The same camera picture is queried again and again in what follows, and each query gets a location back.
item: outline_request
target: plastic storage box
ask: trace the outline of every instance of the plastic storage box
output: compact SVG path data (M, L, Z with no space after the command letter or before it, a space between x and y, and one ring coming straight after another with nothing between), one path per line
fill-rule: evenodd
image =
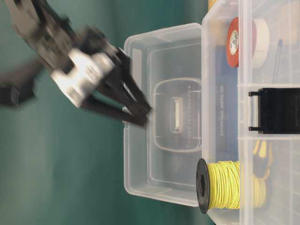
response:
M225 42L229 24L237 16L239 68L229 68ZM259 18L268 24L270 46L265 62L254 68L253 20ZM240 210L214 209L208 214L217 225L299 224L300 135L249 131L250 126L257 126L258 104L257 98L248 93L260 88L300 88L300 1L219 0L202 25L202 155L208 163L239 160L241 191ZM283 45L277 64L280 40ZM262 141L272 152L268 156L272 164L266 182L266 202L256 208L253 175L264 170L264 166L253 154L256 144Z
M201 157L201 25L132 36L125 52L153 107L147 129L126 124L124 184L133 194L197 206Z
M237 16L239 67L231 68L226 60L225 45L229 25ZM259 68L253 66L252 58L254 19L264 19L270 31L268 55ZM156 108L147 130L125 125L126 190L134 195L197 206L195 169L198 159L203 157L208 163L238 160L240 209L209 210L214 222L217 225L298 224L300 135L262 135L249 131L250 126L257 126L258 106L257 98L249 97L248 93L260 88L300 88L299 31L300 0L219 0L204 18L202 28L189 24L130 37L125 51L133 57L133 75ZM276 63L279 41L282 47L279 63ZM276 65L278 72L274 78ZM202 101L201 112L198 108L192 112L202 117L198 126L193 114L195 128L200 132L193 128L195 142L188 145L189 148L178 148L180 145L176 143L177 132L186 134L182 125L187 123L186 117L180 116L188 114L181 109L185 97L173 96L167 87L172 86L172 79L176 83L178 78L196 79L194 86L198 88L193 90L201 91L198 96ZM159 96L163 93L160 88L167 90L165 99ZM170 122L156 119L162 114ZM266 202L256 208L253 177L264 167L254 157L254 149L263 141L272 152L269 156L272 163Z

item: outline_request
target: black latch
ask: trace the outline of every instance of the black latch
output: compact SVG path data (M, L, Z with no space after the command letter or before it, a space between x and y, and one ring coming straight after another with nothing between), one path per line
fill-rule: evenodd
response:
M250 131L300 134L300 88L262 88L249 96L258 96L258 127Z

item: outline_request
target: yellow wire spool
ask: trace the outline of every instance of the yellow wire spool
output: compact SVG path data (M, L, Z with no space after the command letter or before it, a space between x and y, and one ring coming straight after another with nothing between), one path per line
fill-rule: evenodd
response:
M202 213L208 209L240 208L240 163L218 162L206 164L200 159L197 165L197 197ZM266 201L265 179L253 175L254 206Z

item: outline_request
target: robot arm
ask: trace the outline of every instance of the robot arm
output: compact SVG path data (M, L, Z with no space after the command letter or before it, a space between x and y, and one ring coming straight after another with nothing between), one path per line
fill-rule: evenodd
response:
M147 123L151 107L130 74L130 58L109 44L102 32L90 27L73 31L69 19L59 17L46 0L5 2L16 33L38 53L54 82L76 107L140 126ZM130 113L99 101L93 96L95 91Z

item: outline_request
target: black spool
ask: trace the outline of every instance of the black spool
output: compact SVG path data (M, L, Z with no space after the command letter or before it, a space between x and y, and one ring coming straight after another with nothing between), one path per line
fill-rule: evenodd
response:
M201 158L197 164L196 190L199 208L206 214L210 205L210 178L206 161Z

